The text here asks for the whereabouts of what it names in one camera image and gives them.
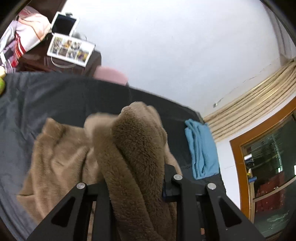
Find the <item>brown fleece jacket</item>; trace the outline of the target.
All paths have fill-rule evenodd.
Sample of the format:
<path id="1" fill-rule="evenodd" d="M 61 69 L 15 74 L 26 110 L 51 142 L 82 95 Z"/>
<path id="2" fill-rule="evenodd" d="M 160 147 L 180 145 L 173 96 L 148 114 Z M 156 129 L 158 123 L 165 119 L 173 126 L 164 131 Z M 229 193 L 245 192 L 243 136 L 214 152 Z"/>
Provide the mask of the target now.
<path id="1" fill-rule="evenodd" d="M 143 102 L 92 114 L 81 128 L 48 118 L 16 198 L 40 223 L 77 183 L 105 181 L 118 240 L 175 240 L 177 208 L 162 198 L 165 164 L 181 173 L 158 112 Z"/>

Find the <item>pink round stool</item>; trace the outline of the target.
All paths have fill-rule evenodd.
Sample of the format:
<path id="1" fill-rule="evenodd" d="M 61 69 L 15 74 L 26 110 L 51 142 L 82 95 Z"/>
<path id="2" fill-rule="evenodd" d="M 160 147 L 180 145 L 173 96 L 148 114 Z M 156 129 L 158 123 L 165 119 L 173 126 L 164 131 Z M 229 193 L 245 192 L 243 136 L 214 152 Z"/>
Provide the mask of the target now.
<path id="1" fill-rule="evenodd" d="M 98 66 L 93 78 L 123 86 L 128 85 L 128 78 L 122 72 L 106 66 Z"/>

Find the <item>green toy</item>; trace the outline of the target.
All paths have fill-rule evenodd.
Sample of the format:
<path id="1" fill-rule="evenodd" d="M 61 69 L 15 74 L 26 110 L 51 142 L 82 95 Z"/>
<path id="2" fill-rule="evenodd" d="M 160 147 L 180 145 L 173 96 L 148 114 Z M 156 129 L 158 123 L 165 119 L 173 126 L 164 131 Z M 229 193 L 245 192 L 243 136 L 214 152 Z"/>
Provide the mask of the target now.
<path id="1" fill-rule="evenodd" d="M 6 87 L 6 83 L 4 81 L 4 77 L 6 76 L 5 69 L 1 66 L 0 69 L 0 95 L 4 92 L 4 89 Z"/>

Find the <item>cream curtain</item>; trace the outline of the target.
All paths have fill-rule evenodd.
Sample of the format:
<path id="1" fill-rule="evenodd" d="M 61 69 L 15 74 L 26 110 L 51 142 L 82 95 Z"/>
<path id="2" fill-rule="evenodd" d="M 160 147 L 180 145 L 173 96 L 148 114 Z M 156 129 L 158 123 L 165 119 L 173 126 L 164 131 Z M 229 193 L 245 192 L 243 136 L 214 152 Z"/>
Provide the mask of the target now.
<path id="1" fill-rule="evenodd" d="M 295 58 L 260 84 L 204 117 L 214 141 L 224 140 L 270 113 L 295 93 Z"/>

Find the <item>blue knit sweater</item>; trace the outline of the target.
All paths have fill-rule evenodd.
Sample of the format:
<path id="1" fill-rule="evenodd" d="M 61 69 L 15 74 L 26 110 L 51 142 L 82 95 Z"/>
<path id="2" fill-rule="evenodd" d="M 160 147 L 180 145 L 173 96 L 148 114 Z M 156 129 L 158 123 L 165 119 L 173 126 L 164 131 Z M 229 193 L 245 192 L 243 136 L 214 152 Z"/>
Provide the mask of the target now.
<path id="1" fill-rule="evenodd" d="M 217 148 L 208 125 L 192 119 L 186 120 L 185 125 L 193 178 L 200 180 L 219 174 Z"/>

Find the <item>photo collage frame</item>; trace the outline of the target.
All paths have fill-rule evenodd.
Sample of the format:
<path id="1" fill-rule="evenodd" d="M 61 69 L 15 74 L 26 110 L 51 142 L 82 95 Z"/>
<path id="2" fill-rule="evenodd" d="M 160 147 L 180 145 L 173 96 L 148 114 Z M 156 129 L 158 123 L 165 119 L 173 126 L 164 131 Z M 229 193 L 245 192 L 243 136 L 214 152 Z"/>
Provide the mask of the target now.
<path id="1" fill-rule="evenodd" d="M 95 44 L 62 34 L 53 34 L 47 55 L 86 67 Z"/>

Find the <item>white tablet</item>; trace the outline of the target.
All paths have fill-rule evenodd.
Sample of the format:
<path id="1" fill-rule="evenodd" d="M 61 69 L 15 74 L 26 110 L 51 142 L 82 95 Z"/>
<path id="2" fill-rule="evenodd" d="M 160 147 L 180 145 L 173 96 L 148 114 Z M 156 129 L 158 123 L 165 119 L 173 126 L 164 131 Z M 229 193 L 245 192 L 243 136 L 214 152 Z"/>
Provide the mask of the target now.
<path id="1" fill-rule="evenodd" d="M 78 19 L 71 14 L 63 14 L 57 11 L 51 23 L 51 32 L 53 34 L 72 36 L 78 23 Z"/>

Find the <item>black bed cover sheet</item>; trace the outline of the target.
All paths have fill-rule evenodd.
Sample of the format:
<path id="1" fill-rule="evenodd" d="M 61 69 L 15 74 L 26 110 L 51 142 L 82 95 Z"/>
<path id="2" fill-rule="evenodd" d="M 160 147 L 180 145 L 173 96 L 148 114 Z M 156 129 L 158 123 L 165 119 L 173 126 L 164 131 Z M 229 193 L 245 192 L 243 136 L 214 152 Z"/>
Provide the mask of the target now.
<path id="1" fill-rule="evenodd" d="M 31 165 L 34 140 L 47 118 L 82 127 L 92 113 L 118 114 L 141 101 L 159 113 L 170 151 L 184 176 L 193 180 L 185 121 L 200 118 L 185 106 L 131 87 L 65 73 L 19 72 L 4 78 L 1 96 L 1 219 L 16 240 L 26 240 L 36 224 L 16 195 Z"/>

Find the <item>pink striped pillow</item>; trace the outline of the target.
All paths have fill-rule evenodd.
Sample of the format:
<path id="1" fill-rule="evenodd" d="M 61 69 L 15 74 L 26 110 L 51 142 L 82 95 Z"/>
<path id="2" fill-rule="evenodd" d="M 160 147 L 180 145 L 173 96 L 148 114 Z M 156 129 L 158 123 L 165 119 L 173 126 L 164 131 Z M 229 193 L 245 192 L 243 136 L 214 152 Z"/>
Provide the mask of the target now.
<path id="1" fill-rule="evenodd" d="M 48 18 L 27 6 L 20 11 L 1 37 L 1 70 L 13 73 L 19 59 L 51 32 Z"/>

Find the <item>wooden window frame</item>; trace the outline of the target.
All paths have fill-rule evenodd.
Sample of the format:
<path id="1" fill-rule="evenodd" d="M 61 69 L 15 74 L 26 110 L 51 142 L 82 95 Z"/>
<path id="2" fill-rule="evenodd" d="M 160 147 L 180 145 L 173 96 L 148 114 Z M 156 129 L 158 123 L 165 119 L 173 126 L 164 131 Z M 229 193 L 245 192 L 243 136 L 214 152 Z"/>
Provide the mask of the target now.
<path id="1" fill-rule="evenodd" d="M 266 240 L 278 240 L 295 212 L 295 99 L 230 145 L 241 211 Z"/>

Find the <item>dark wooden nightstand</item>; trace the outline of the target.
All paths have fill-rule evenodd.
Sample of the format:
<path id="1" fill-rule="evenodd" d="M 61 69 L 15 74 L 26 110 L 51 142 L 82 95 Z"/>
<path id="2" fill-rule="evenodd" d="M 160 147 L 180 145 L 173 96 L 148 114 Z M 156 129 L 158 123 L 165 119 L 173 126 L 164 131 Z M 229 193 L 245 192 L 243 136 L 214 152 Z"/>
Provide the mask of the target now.
<path id="1" fill-rule="evenodd" d="M 70 62 L 53 58 L 47 55 L 47 51 L 52 39 L 52 35 L 48 34 L 45 39 L 36 45 L 29 52 L 24 54 L 18 61 L 16 70 L 18 72 L 59 72 L 77 75 L 85 75 L 92 77 L 96 67 L 101 65 L 101 53 L 94 51 L 86 65 L 82 67 Z"/>

